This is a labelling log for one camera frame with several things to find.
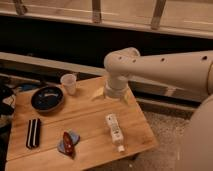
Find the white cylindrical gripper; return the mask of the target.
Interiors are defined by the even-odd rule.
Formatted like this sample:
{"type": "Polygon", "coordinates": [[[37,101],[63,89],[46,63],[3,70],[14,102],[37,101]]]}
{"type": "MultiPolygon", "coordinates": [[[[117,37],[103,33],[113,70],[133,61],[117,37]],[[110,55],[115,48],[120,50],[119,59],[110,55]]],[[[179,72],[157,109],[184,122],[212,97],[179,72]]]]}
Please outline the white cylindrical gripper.
{"type": "Polygon", "coordinates": [[[129,95],[126,93],[127,89],[128,80],[126,78],[109,76],[104,88],[99,88],[94,92],[92,100],[104,98],[106,95],[110,98],[123,98],[123,103],[128,105],[129,95]]]}

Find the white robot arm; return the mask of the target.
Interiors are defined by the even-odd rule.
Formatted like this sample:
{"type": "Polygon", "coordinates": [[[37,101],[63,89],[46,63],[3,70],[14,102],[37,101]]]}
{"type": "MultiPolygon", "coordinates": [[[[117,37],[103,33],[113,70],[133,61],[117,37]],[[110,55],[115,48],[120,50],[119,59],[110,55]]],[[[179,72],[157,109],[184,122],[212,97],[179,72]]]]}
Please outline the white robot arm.
{"type": "Polygon", "coordinates": [[[131,76],[206,94],[183,135],[175,171],[213,171],[213,50],[141,56],[129,47],[108,53],[104,67],[107,79],[96,98],[124,100],[131,76]]]}

